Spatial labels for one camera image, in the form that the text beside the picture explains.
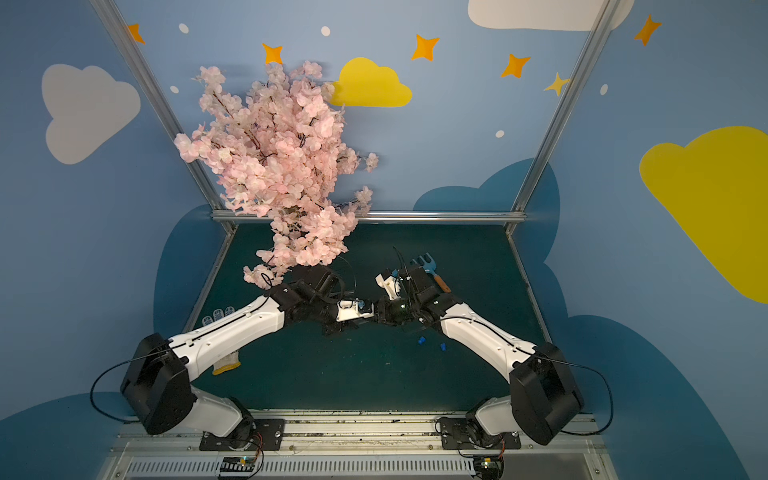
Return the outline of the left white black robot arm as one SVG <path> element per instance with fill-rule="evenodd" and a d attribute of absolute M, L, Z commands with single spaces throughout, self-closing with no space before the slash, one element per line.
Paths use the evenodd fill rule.
<path fill-rule="evenodd" d="M 343 280 L 326 266 L 302 267 L 290 283 L 275 285 L 254 301 L 209 325 L 169 339 L 142 339 L 120 386 L 150 435 L 193 428 L 243 449 L 253 441 L 253 417 L 241 403 L 192 383 L 206 370 L 251 342 L 292 322 L 335 320 Z"/>

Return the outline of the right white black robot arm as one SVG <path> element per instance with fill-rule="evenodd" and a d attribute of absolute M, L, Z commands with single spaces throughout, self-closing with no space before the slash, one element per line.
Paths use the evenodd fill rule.
<path fill-rule="evenodd" d="M 477 439 L 524 433 L 549 444 L 584 406 L 570 364 L 555 345 L 520 339 L 484 319 L 422 267 L 385 270 L 375 281 L 385 291 L 374 311 L 381 323 L 417 321 L 474 352 L 508 383 L 509 394 L 468 413 Z"/>

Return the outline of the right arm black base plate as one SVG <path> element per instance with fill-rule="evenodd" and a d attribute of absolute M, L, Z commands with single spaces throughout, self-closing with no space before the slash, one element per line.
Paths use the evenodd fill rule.
<path fill-rule="evenodd" d="M 522 446 L 517 432 L 488 434 L 477 421 L 466 418 L 439 417 L 435 431 L 444 450 L 503 450 Z"/>

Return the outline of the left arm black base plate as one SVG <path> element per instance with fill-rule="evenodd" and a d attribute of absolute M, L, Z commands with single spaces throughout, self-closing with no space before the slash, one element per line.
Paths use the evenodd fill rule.
<path fill-rule="evenodd" d="M 278 451 L 281 448 L 284 419 L 245 419 L 230 434 L 218 437 L 204 432 L 200 451 Z"/>

